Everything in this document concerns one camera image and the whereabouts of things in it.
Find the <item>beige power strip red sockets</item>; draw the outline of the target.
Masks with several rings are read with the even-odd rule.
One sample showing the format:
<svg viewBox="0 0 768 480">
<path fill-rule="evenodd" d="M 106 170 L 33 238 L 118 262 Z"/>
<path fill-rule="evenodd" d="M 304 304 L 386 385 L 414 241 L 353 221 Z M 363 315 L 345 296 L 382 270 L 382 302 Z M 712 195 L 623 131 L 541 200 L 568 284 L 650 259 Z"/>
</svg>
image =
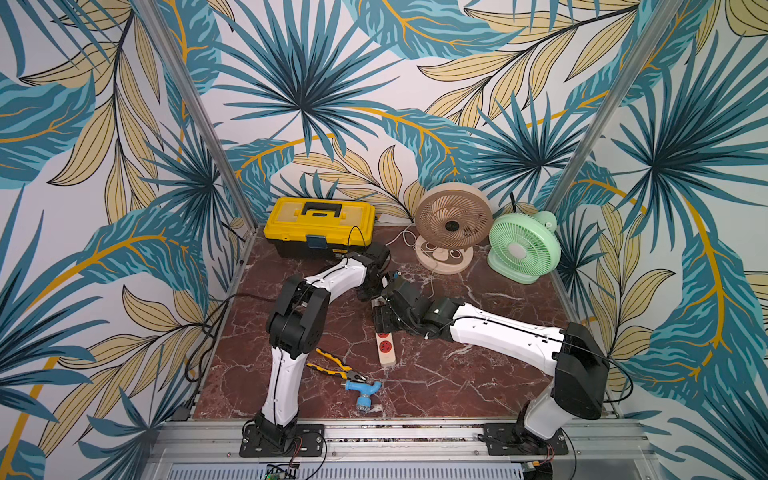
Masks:
<svg viewBox="0 0 768 480">
<path fill-rule="evenodd" d="M 379 362 L 382 367 L 394 366 L 397 363 L 397 358 L 392 336 L 390 309 L 381 297 L 373 299 L 371 306 Z"/>
</svg>

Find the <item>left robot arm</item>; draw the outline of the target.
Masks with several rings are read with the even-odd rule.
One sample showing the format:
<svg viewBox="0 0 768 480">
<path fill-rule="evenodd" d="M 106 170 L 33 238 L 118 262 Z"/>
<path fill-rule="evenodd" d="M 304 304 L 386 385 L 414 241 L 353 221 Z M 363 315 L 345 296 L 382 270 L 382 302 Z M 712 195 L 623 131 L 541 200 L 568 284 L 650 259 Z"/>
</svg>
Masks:
<svg viewBox="0 0 768 480">
<path fill-rule="evenodd" d="M 389 248 L 374 242 L 321 273 L 294 275 L 286 281 L 266 327 L 271 376 L 265 403 L 254 420 L 262 439 L 278 448 L 292 440 L 303 371 L 324 333 L 329 305 L 350 290 L 356 290 L 361 300 L 378 295 L 389 260 Z"/>
</svg>

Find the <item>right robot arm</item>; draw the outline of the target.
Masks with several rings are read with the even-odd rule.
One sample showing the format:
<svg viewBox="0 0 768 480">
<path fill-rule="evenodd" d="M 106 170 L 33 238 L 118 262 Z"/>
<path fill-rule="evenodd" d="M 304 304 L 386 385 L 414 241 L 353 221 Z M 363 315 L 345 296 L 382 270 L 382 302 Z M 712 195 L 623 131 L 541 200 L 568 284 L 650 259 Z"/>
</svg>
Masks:
<svg viewBox="0 0 768 480">
<path fill-rule="evenodd" d="M 518 415 L 520 436 L 550 440 L 573 419 L 602 417 L 610 364 L 586 327 L 573 322 L 545 327 L 492 314 L 459 298 L 430 299 L 399 275 L 384 277 L 379 297 L 386 330 L 482 347 L 549 376 L 550 383 Z"/>
</svg>

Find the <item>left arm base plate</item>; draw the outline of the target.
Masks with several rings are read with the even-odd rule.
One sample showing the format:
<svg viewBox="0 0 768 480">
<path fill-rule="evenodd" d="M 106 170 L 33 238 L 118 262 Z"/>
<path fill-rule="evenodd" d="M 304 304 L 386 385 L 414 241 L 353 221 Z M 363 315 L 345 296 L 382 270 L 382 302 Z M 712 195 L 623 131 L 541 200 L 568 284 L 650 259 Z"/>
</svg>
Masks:
<svg viewBox="0 0 768 480">
<path fill-rule="evenodd" d="M 238 455 L 241 458 L 291 457 L 319 458 L 323 455 L 325 426 L 298 424 L 279 429 L 271 424 L 245 427 Z"/>
</svg>

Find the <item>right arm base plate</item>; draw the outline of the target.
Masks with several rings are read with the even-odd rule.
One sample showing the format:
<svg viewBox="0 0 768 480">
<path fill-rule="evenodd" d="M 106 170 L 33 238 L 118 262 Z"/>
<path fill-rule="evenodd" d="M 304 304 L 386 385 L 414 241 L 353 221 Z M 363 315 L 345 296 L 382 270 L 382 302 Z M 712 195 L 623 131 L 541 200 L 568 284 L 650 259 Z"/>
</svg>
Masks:
<svg viewBox="0 0 768 480">
<path fill-rule="evenodd" d="M 559 430 L 551 439 L 542 440 L 517 424 L 485 423 L 477 438 L 486 445 L 490 456 L 547 459 L 569 453 L 568 443 L 562 430 Z"/>
</svg>

